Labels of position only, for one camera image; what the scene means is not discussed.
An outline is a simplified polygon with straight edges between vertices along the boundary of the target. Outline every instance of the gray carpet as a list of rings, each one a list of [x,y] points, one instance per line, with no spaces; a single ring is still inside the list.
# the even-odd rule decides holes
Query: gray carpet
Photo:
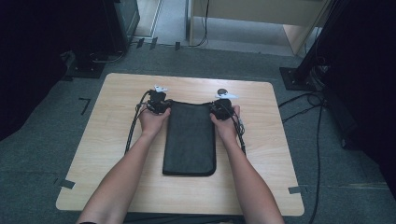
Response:
[[[56,209],[60,192],[56,179],[67,174],[107,74],[266,81],[273,84],[276,99],[281,103],[302,92],[285,90],[278,67],[297,67],[300,62],[301,59],[294,57],[210,49],[175,51],[157,46],[149,50],[149,46],[144,45],[141,49],[132,46],[121,60],[107,64],[99,79],[74,78],[71,82],[58,82],[25,125],[0,142],[0,223],[74,223],[77,220],[77,212]],[[86,102],[78,98],[92,99],[83,115]],[[283,106],[280,113],[286,118],[309,106],[302,98]],[[313,109],[284,124],[305,207],[301,217],[285,217],[287,223],[307,223],[314,208],[318,112],[318,108]],[[319,136],[321,182],[315,223],[396,223],[396,202],[377,165],[361,151],[341,148],[337,127],[331,111],[326,108]],[[150,215],[128,215],[130,219],[137,217]],[[145,223],[154,223],[154,219]],[[177,219],[173,223],[184,222]]]

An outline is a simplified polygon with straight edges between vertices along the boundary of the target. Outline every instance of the black fabric bag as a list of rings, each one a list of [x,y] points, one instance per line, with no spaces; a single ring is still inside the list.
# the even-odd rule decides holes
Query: black fabric bag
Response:
[[[216,136],[209,104],[172,102],[163,156],[164,175],[215,173]]]

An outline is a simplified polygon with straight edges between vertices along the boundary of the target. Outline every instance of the forearm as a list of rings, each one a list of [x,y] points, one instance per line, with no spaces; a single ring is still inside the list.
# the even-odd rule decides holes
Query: forearm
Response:
[[[87,202],[79,222],[121,223],[136,192],[149,146],[155,135],[142,134],[107,173]]]
[[[236,141],[225,142],[238,201],[247,223],[283,223],[271,190]]]

